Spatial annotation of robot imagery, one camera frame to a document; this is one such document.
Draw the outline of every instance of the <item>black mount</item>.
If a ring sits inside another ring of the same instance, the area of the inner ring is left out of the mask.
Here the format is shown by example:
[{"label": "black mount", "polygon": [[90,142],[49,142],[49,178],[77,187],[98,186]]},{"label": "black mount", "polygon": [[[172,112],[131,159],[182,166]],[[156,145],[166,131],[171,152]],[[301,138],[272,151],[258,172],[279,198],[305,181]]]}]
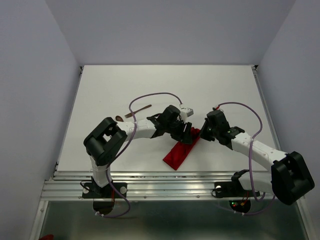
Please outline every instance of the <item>black mount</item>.
[{"label": "black mount", "polygon": [[315,187],[304,158],[297,152],[287,154],[271,166],[272,191],[284,204],[291,205]]},{"label": "black mount", "polygon": [[105,118],[83,141],[86,152],[97,166],[110,165],[125,142],[127,134],[111,117]]},{"label": "black mount", "polygon": [[230,200],[229,205],[232,208],[232,210],[238,212],[238,213],[247,213],[250,211],[251,208],[251,201],[248,199],[246,202],[242,205],[242,201],[239,200]]},{"label": "black mount", "polygon": [[[94,179],[91,178],[91,182],[85,182],[83,185],[90,190],[87,193],[82,193],[83,199],[111,199],[112,197],[113,189],[109,184],[104,187],[99,187]],[[122,187],[127,189],[128,186],[126,182],[112,182],[112,185],[118,190],[118,192],[120,192]],[[115,192],[114,198],[120,199],[121,197]]]},{"label": "black mount", "polygon": [[[242,170],[236,172],[231,177],[231,181],[216,181],[214,183],[215,189],[212,191],[212,195],[218,199],[243,197],[248,191],[243,189],[239,182],[239,178],[248,171],[249,170]],[[249,197],[253,196],[252,191],[249,191]]]}]

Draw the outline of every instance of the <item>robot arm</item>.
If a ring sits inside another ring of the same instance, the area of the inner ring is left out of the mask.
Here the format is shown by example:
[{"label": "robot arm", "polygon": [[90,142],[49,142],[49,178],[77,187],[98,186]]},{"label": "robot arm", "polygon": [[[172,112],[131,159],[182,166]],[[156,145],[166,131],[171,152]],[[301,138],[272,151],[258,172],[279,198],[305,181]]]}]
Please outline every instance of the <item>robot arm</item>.
[{"label": "robot arm", "polygon": [[[180,109],[170,105],[159,113],[136,122],[134,139],[156,138],[164,133],[185,144],[192,144],[191,126],[187,118],[193,115],[191,108],[180,105]],[[135,123],[116,122],[111,117],[105,118],[84,140],[83,144],[91,159],[93,180],[99,188],[108,185],[106,172],[110,176],[110,164],[134,132]]]},{"label": "robot arm", "polygon": [[[200,137],[207,141],[217,139],[229,149],[249,156],[251,136],[239,127],[230,127],[221,110],[213,108],[207,114]],[[273,194],[284,204],[291,205],[315,187],[303,157],[295,151],[288,154],[254,140],[252,159],[268,171],[253,173],[255,190]],[[248,170],[236,172],[230,182],[215,185],[219,186],[217,198],[241,197],[252,190]]]}]

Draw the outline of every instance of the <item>red object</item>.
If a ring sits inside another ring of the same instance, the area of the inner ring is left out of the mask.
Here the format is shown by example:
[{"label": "red object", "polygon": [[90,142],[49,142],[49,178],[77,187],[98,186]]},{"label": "red object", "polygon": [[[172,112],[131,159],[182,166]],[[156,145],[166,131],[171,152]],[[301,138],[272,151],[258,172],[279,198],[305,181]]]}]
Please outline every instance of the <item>red object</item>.
[{"label": "red object", "polygon": [[182,142],[178,142],[171,151],[165,156],[163,161],[172,167],[174,170],[177,170],[180,165],[184,162],[188,154],[190,153],[191,149],[196,145],[197,141],[199,140],[199,132],[200,129],[191,128],[191,137],[192,137],[192,144],[184,144]]},{"label": "red object", "polygon": [[44,236],[40,238],[39,240],[54,240],[54,236],[52,234]]}]

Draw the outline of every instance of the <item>black bracket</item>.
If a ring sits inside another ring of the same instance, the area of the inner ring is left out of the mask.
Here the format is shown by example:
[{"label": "black bracket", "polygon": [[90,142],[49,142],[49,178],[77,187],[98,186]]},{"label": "black bracket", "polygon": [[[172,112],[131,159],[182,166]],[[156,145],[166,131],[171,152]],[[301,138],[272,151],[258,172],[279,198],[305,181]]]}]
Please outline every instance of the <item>black bracket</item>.
[{"label": "black bracket", "polygon": [[[118,190],[118,192],[121,192],[121,188],[124,187],[126,191],[122,193],[124,197],[127,197],[127,187],[128,184],[126,182],[113,182],[112,185],[115,187],[115,189]],[[93,182],[86,182],[84,186],[89,189],[87,193],[82,192],[82,198],[83,199],[111,199],[112,198],[112,192],[113,189],[108,184],[104,187],[99,187],[94,181]],[[121,199],[116,192],[114,193],[115,199]]]},{"label": "black bracket", "polygon": [[[253,197],[252,191],[244,190],[239,182],[239,178],[248,172],[249,170],[242,170],[236,172],[232,177],[231,181],[217,181],[214,183],[215,189],[212,191],[212,196],[216,198],[234,198],[234,197],[243,197],[249,192],[249,197]],[[257,197],[260,196],[260,192],[255,193]]]}]

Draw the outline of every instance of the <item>metal frame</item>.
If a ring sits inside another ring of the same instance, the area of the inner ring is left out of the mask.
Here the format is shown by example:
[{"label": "metal frame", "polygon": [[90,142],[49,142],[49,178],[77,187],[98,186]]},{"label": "metal frame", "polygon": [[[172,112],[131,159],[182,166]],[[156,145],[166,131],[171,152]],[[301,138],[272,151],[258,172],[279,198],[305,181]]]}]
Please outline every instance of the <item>metal frame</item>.
[{"label": "metal frame", "polygon": [[[256,69],[255,66],[251,66],[251,68],[252,68],[252,72],[253,72],[253,76],[254,76],[254,79],[255,79],[256,86],[258,88],[258,91],[259,91],[259,94],[260,94],[260,97],[261,97],[261,100],[262,100],[262,105],[263,105],[263,108],[264,108],[266,119],[267,119],[267,121],[269,123],[269,126],[270,126],[270,130],[271,130],[271,134],[272,134],[272,137],[273,137],[273,141],[274,141],[275,147],[276,147],[277,150],[281,150],[281,145],[280,145],[279,139],[277,137],[277,132],[276,132],[276,129],[275,129],[275,125],[274,125],[274,122],[272,121],[272,118],[271,118],[271,115],[270,115],[270,112],[269,112],[269,109],[268,109],[268,105],[267,105],[263,90],[261,88],[261,84],[260,84],[260,81],[259,81],[257,69]],[[312,221],[311,216],[310,216],[310,212],[309,212],[309,209],[308,209],[308,206],[307,206],[307,203],[306,203],[305,196],[301,197],[296,202],[297,202],[300,214],[301,214],[302,222],[303,222],[303,225],[304,225],[304,228],[305,228],[305,231],[306,231],[308,239],[309,240],[318,240],[318,236],[316,234],[315,226],[314,226],[313,221]]]},{"label": "metal frame", "polygon": [[[71,109],[74,108],[75,103],[76,103],[76,98],[77,98],[77,94],[78,94],[78,90],[79,90],[79,86],[80,86],[80,82],[81,82],[81,78],[82,78],[82,73],[84,72],[85,66],[79,66],[79,68],[80,68],[79,81],[78,81],[78,83],[77,83],[76,90],[75,90],[75,94],[74,94],[74,96],[73,96],[73,100],[72,100],[73,102],[72,102],[72,108],[71,108]],[[58,164],[59,164],[59,161],[60,161],[60,156],[61,156],[61,154],[62,154],[62,147],[63,147],[63,144],[64,144],[64,142],[65,142],[65,140],[66,140],[66,137],[67,137],[67,129],[68,129],[69,124],[70,124],[71,114],[72,114],[72,112],[70,112],[69,119],[68,119],[68,123],[67,123],[67,125],[66,125],[66,129],[65,129],[65,132],[64,132],[63,140],[62,140],[62,145],[61,145],[61,147],[60,147],[60,152],[59,152],[59,155],[58,155],[56,164],[55,164],[55,171],[58,169]]]},{"label": "metal frame", "polygon": [[[270,126],[273,141],[278,150],[281,146],[276,130],[268,110],[264,94],[261,89],[257,70],[251,66],[252,73],[260,94],[262,105]],[[229,181],[234,172],[112,172],[115,182],[127,182],[127,198],[130,201],[212,201],[217,200],[211,194],[216,181]],[[83,189],[80,181],[89,180],[90,171],[62,172],[56,171],[51,180],[43,185],[39,207],[32,227],[30,240],[37,240],[40,236],[49,201],[92,201],[83,199]],[[297,201],[298,208],[304,224],[307,237],[317,240],[306,199],[302,197]]]},{"label": "metal frame", "polygon": [[[129,201],[218,200],[212,196],[217,181],[230,181],[234,172],[112,172],[114,182],[126,182]],[[92,201],[83,199],[81,179],[46,181],[43,201]]]}]

